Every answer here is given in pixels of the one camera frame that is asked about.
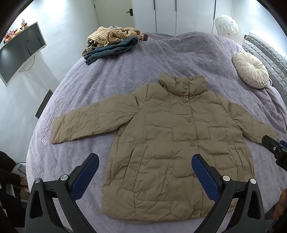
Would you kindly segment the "person right hand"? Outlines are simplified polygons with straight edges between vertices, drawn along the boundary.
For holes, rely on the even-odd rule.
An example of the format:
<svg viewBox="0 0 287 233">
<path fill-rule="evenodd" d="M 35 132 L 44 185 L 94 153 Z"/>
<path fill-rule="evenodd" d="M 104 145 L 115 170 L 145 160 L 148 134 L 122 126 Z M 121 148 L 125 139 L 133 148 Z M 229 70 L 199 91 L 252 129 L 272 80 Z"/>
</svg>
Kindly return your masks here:
<svg viewBox="0 0 287 233">
<path fill-rule="evenodd" d="M 279 217 L 281 217 L 284 213 L 284 210 L 285 210 L 285 207 L 284 207 L 284 204 L 286 202 L 286 189 L 283 190 L 283 192 L 281 193 L 280 197 L 279 197 L 279 201 L 276 205 L 276 209 L 273 213 L 273 219 L 274 220 L 278 220 Z"/>
</svg>

